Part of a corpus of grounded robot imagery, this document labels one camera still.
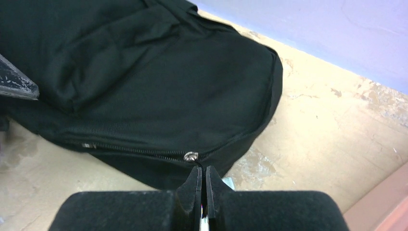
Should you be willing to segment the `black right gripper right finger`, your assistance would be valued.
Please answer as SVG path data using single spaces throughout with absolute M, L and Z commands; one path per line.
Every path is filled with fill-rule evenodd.
M 234 191 L 205 170 L 211 231 L 347 231 L 334 200 L 318 191 Z

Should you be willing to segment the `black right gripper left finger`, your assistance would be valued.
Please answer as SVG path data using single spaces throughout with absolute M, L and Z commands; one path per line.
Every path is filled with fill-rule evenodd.
M 50 231 L 198 231 L 202 169 L 176 190 L 77 192 L 57 211 Z

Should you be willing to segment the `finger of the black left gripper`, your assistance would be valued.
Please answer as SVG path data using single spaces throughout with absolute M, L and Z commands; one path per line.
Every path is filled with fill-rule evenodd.
M 0 95 L 26 100 L 37 100 L 38 86 L 24 73 L 0 56 Z

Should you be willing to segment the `black student backpack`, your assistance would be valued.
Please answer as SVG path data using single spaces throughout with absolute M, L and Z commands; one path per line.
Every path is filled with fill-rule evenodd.
M 282 94 L 275 50 L 186 0 L 3 0 L 0 52 L 39 88 L 11 119 L 160 190 L 186 154 L 224 176 Z

